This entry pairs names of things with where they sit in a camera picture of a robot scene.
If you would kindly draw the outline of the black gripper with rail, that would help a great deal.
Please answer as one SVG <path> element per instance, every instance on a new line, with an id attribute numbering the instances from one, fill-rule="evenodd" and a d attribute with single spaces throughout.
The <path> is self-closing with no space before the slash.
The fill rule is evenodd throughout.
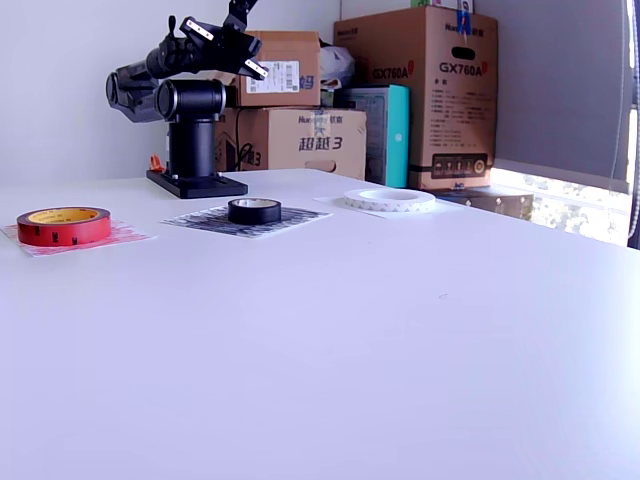
<path id="1" fill-rule="evenodd" d="M 184 72 L 219 71 L 266 79 L 268 70 L 257 61 L 261 41 L 245 31 L 246 25 L 235 18 L 222 26 L 186 17 L 179 29 L 185 34 Z"/>

